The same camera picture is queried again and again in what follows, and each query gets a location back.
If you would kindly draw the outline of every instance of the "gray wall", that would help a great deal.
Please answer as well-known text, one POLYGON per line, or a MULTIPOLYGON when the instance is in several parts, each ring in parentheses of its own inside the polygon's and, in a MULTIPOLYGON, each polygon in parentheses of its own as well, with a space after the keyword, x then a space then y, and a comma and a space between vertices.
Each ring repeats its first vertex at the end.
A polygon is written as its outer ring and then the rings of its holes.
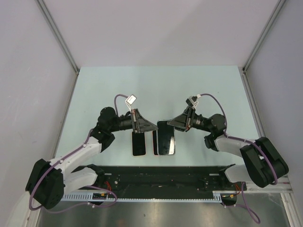
POLYGON ((266 135, 289 165, 303 211, 303 1, 286 3, 248 70, 266 135))
POLYGON ((0 3, 0 226, 50 158, 75 80, 33 0, 0 3))

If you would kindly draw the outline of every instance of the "white wall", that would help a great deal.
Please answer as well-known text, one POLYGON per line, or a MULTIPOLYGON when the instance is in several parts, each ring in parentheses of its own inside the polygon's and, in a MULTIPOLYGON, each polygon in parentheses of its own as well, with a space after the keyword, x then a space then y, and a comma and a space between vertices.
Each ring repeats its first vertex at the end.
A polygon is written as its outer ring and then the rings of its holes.
POLYGON ((303 211, 303 1, 285 5, 248 70, 265 132, 289 165, 303 211))
POLYGON ((45 0, 80 66, 243 66, 278 0, 45 0))
POLYGON ((33 0, 0 3, 0 226, 53 154, 75 74, 33 0))

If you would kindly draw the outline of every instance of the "white table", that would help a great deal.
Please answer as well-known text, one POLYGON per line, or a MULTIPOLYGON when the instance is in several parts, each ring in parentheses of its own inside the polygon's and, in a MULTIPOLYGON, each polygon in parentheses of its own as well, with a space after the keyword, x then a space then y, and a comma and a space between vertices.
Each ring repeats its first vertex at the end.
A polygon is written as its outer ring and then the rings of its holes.
MULTIPOLYGON (((84 67, 81 68, 71 105, 64 124, 56 156, 62 156, 81 144, 95 127, 102 108, 114 107, 116 94, 135 94, 133 105, 144 118, 157 123, 180 115, 185 100, 201 93, 213 94, 223 106, 230 135, 258 137, 237 66, 172 66, 172 67, 84 67)), ((127 112, 125 99, 117 100, 120 114, 127 112)), ((197 114, 210 117, 220 108, 210 97, 199 99, 197 114)), ((105 166, 217 166, 243 164, 237 156, 206 148, 207 132, 191 129, 176 131, 176 154, 155 156, 152 133, 146 133, 146 152, 133 157, 131 130, 115 132, 116 139, 101 154, 85 165, 105 166)))

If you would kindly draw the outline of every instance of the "phone screen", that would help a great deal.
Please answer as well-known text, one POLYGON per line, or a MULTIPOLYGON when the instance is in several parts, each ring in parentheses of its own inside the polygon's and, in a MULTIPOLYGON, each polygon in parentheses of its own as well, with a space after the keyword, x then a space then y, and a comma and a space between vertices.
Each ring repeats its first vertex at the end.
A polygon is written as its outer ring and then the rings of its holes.
POLYGON ((158 121, 158 155, 175 154, 175 128, 167 125, 167 121, 158 121))
POLYGON ((145 134, 132 132, 133 156, 146 155, 145 134))

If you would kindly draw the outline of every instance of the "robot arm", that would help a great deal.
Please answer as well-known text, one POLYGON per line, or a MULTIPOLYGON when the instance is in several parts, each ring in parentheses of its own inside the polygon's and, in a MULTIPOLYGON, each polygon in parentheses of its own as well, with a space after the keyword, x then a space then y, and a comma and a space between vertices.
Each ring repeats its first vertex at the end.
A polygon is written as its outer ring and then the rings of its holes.
POLYGON ((102 109, 97 125, 90 130, 82 145, 63 157, 51 159, 49 162, 40 159, 35 163, 26 191, 33 193, 34 199, 46 209, 51 209, 59 203, 64 194, 96 182, 103 183, 104 171, 98 166, 88 165, 80 171, 72 171, 108 148, 115 139, 113 132, 128 129, 144 133, 158 128, 144 119, 138 109, 131 109, 120 117, 112 107, 102 109))
POLYGON ((207 148, 242 157, 245 165, 233 165, 225 170, 225 175, 230 182, 253 181, 257 186, 264 188, 275 181, 275 175, 278 179, 288 173, 286 162, 268 138, 244 140, 227 135, 223 115, 215 114, 210 118, 205 118, 196 114, 197 98, 197 96, 189 97, 186 100, 188 106, 185 111, 168 121, 168 125, 174 126, 179 131, 196 128, 210 132, 204 137, 207 148))

